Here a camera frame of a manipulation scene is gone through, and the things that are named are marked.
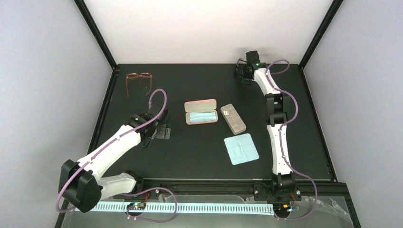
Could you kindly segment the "pink glasses case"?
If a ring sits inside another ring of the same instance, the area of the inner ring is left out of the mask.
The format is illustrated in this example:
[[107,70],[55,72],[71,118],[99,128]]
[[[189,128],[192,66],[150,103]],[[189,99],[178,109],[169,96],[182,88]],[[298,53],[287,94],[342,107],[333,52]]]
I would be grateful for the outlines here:
[[205,99],[184,103],[185,121],[187,125],[210,124],[218,121],[217,101]]

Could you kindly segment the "grey glasses case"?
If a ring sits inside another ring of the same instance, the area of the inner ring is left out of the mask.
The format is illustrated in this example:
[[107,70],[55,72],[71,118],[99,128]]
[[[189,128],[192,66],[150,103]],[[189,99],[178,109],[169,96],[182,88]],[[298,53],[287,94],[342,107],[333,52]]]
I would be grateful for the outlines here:
[[238,135],[246,131],[245,123],[232,104],[222,106],[220,111],[234,135]]

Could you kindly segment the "black sunglasses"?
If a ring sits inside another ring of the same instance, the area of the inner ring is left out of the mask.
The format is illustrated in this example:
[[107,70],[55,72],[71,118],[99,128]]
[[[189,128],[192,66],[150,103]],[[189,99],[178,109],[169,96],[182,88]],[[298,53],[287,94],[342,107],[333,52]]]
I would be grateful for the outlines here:
[[235,77],[243,85],[251,85],[252,80],[249,78],[249,65],[246,60],[238,59],[235,66]]

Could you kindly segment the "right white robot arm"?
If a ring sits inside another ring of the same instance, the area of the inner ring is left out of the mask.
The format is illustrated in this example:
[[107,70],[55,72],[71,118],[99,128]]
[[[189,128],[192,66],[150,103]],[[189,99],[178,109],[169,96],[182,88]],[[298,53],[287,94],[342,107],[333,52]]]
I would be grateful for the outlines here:
[[273,167],[269,192],[274,200],[285,200],[294,192],[296,181],[290,168],[287,145],[287,121],[291,120],[292,97],[281,91],[270,72],[272,64],[261,62],[258,51],[246,53],[246,59],[238,60],[235,76],[240,82],[260,87],[266,102],[266,126],[270,137]]

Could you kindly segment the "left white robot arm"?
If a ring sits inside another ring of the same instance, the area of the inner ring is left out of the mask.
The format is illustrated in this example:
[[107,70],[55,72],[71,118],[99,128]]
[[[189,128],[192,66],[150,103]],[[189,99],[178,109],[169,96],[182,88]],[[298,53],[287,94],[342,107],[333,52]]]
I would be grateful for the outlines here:
[[131,171],[110,177],[104,177],[104,174],[133,147],[139,144],[147,147],[158,128],[169,118],[169,109],[151,106],[146,112],[132,115],[113,136],[90,154],[78,161],[64,162],[60,172],[57,211],[66,212],[59,207],[61,199],[71,203],[71,209],[88,212],[106,198],[134,193],[141,178]]

